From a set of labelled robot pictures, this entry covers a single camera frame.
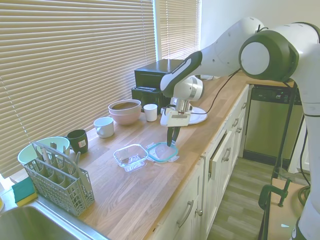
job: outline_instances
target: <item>white mug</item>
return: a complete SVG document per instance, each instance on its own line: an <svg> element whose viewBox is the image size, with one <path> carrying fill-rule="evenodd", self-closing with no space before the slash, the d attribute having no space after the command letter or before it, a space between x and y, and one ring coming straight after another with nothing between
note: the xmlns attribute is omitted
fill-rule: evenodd
<svg viewBox="0 0 320 240"><path fill-rule="evenodd" d="M145 118L148 122L157 120L158 117L158 106L156 104L147 104L143 106Z"/></svg>
<svg viewBox="0 0 320 240"><path fill-rule="evenodd" d="M115 132L114 120L109 116L98 118L94 121L93 125L96 133L102 139L111 137Z"/></svg>

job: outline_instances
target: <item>window blinds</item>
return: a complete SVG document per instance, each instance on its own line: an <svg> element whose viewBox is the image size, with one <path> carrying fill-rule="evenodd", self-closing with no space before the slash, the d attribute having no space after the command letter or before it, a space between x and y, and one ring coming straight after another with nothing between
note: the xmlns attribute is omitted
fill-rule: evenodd
<svg viewBox="0 0 320 240"><path fill-rule="evenodd" d="M32 141L89 130L156 61L152 0L0 2L0 173Z"/></svg>
<svg viewBox="0 0 320 240"><path fill-rule="evenodd" d="M200 0L159 0L163 59L184 59L200 49Z"/></svg>

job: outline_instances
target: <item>dishwasher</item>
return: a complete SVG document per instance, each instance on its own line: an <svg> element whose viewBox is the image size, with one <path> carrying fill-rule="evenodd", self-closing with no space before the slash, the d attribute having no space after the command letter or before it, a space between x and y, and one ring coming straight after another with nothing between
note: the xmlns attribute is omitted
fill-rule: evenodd
<svg viewBox="0 0 320 240"><path fill-rule="evenodd" d="M278 156L289 109L290 89L255 85L251 91L243 157L274 165ZM297 91L282 152L288 168L302 125L303 108Z"/></svg>

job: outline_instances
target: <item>drawer handle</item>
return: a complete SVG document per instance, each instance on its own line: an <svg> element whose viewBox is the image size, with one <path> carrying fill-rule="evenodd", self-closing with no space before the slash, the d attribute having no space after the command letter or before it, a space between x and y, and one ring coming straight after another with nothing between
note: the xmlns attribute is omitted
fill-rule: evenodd
<svg viewBox="0 0 320 240"><path fill-rule="evenodd" d="M239 122L239 118L236 118L236 119L234 120L234 123L232 124L232 127L237 126L237 125L238 125L238 122Z"/></svg>
<svg viewBox="0 0 320 240"><path fill-rule="evenodd" d="M194 206L194 203L195 203L194 200L188 201L188 205L190 206L188 212L186 213L186 215L184 216L184 218L183 218L181 221L179 221L179 220L176 221L176 223L179 225L179 228L181 228L182 225L186 222L186 220L187 220L187 218L189 217L189 215L190 215L190 213L191 213L191 210L192 210L192 208L193 208L193 206Z"/></svg>
<svg viewBox="0 0 320 240"><path fill-rule="evenodd" d="M242 127L238 126L238 128L236 129L236 132L239 134L241 133Z"/></svg>
<svg viewBox="0 0 320 240"><path fill-rule="evenodd" d="M222 161L223 161L223 162L228 162L228 161L229 161L230 153L231 153L231 147L228 147L228 148L225 150L224 157L222 158Z"/></svg>
<svg viewBox="0 0 320 240"><path fill-rule="evenodd" d="M241 109L245 109L246 106L247 106L247 103L245 102L245 103L242 105Z"/></svg>

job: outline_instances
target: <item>cabinet handle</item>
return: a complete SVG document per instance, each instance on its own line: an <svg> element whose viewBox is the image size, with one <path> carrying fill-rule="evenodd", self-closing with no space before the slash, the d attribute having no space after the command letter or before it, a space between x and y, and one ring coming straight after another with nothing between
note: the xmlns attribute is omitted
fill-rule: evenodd
<svg viewBox="0 0 320 240"><path fill-rule="evenodd" d="M200 210L196 209L195 213L198 214L199 217L201 217L204 214L204 212L201 209Z"/></svg>
<svg viewBox="0 0 320 240"><path fill-rule="evenodd" d="M238 122L239 122L239 118L236 118L236 119L234 120L234 123L232 124L232 127L237 126L237 125L238 125Z"/></svg>
<svg viewBox="0 0 320 240"><path fill-rule="evenodd" d="M242 127L238 126L238 128L236 129L236 132L239 134L241 133Z"/></svg>
<svg viewBox="0 0 320 240"><path fill-rule="evenodd" d="M228 161L229 161L230 153L231 153L231 147L228 147L228 148L225 150L224 157L222 158L222 161L223 161L223 162L228 162Z"/></svg>
<svg viewBox="0 0 320 240"><path fill-rule="evenodd" d="M246 106L247 106L247 103L245 102L245 103L242 105L241 109L245 109Z"/></svg>
<svg viewBox="0 0 320 240"><path fill-rule="evenodd" d="M194 200L188 201L188 205L189 205L189 210L188 210L188 212L186 213L186 215L184 216L184 218L183 218L181 221L179 221L179 220L176 221L176 223L179 225L179 228L182 227L182 225L185 223L185 221L186 221L187 218L189 217L189 215L190 215L190 213L191 213L191 210L192 210L192 208L193 208L193 206L194 206L194 203L195 203Z"/></svg>

